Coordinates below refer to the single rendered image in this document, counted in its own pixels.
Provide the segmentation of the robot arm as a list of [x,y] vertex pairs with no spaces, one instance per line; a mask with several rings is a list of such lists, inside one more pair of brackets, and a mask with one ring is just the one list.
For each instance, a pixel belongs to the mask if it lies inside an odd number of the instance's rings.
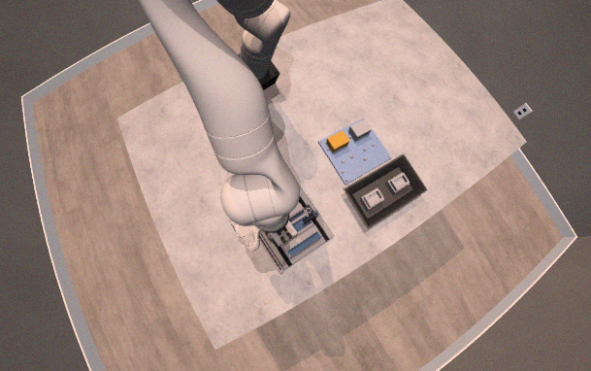
[[300,199],[258,81],[267,72],[290,11],[278,0],[216,1],[245,30],[241,57],[190,0],[138,0],[195,104],[219,164],[235,174],[222,186],[221,205],[243,244],[254,252],[261,229],[282,229]]

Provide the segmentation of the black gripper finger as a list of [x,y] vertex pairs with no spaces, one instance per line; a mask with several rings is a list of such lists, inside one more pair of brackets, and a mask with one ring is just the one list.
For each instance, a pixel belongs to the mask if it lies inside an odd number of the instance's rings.
[[[278,235],[279,235],[279,237],[281,238],[281,241],[282,241],[283,243],[285,243],[285,242],[287,242],[288,240],[290,240],[291,238],[293,238],[293,237],[292,237],[292,235],[291,235],[291,234],[288,232],[288,230],[287,230],[287,229],[286,229],[286,231],[284,231],[284,230],[283,230],[283,231],[281,231],[280,233],[281,233],[281,234],[280,234],[280,235],[278,234]],[[283,237],[282,237],[282,236],[283,236]]]

